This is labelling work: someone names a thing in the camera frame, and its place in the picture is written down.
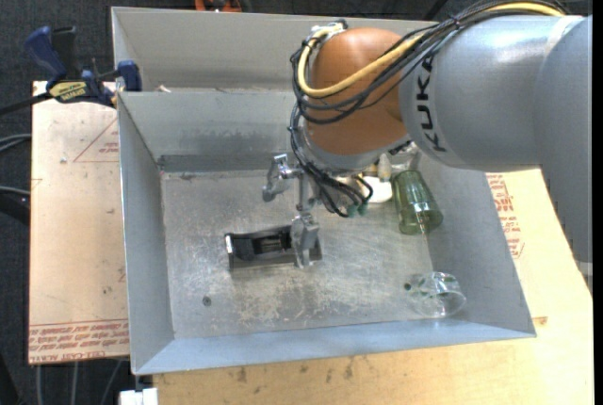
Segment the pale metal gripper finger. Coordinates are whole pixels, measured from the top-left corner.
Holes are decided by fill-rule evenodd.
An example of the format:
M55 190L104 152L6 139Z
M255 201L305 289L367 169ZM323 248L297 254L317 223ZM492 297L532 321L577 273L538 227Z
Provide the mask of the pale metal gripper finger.
M272 202L277 195L288 190L295 178L300 177L302 169L291 167L288 163L287 154L277 154L272 157L267 182L262 187L262 197L265 203Z
M290 236L296 267L309 267L321 259L318 232L319 224L310 213L300 214L293 219Z

